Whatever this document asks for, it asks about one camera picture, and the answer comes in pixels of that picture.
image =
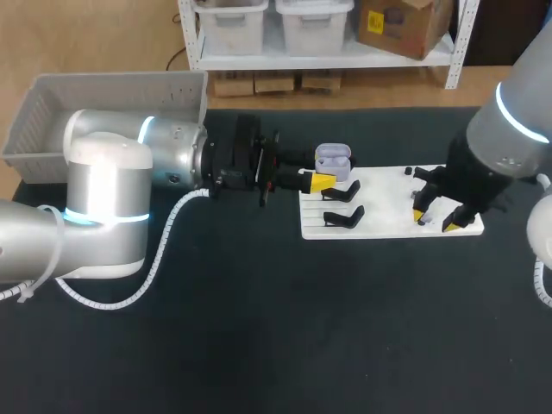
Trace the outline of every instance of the black cable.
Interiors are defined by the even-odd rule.
[[[179,54],[185,52],[186,50],[186,46],[182,47],[180,50],[178,50],[178,52],[176,52],[172,58],[169,60],[169,63],[166,64],[166,68],[165,70],[168,71],[169,70],[169,67],[171,67],[171,64],[174,62],[174,60],[179,56]]]
[[[172,22],[173,22],[173,23],[180,23],[180,14],[179,14],[179,13],[177,13],[176,15],[174,15],[174,16],[172,17]],[[165,71],[168,71],[168,70],[169,70],[169,68],[171,67],[171,64],[174,62],[174,60],[175,60],[176,58],[178,58],[178,56],[179,56],[181,53],[183,53],[185,50],[186,50],[186,46],[182,47],[180,50],[178,50],[178,52],[176,52],[176,53],[172,56],[172,58],[169,60],[169,63],[166,64]]]

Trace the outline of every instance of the yellow label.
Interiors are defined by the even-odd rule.
[[[368,11],[368,32],[383,34],[383,13]]]

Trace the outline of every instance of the gray plastic basket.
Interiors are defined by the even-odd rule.
[[[117,110],[203,123],[207,72],[41,75],[23,99],[2,159],[28,184],[65,183],[67,164],[53,142],[75,110]]]

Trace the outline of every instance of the white shelf post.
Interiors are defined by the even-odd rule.
[[[460,19],[458,21],[458,33],[456,35],[455,48],[450,59],[445,89],[456,89],[456,86],[458,86],[462,67],[464,66],[464,59],[466,58],[467,45],[472,36],[479,6],[480,0],[467,0],[459,4]]]
[[[198,45],[198,35],[196,28],[196,13],[191,8],[193,0],[179,0],[180,24],[184,33],[184,42],[186,54],[188,55],[188,65],[190,69],[199,69],[199,60],[201,59],[201,50]]]

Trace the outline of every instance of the wooden floor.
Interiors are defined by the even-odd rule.
[[[162,71],[184,46],[171,19],[175,0],[0,0],[0,144],[25,90],[46,72]],[[172,70],[186,70],[185,53]],[[334,96],[210,97],[210,108],[328,109],[481,105],[508,67],[466,68],[456,91],[442,69],[355,70]],[[0,198],[11,198],[16,172],[0,162]]]

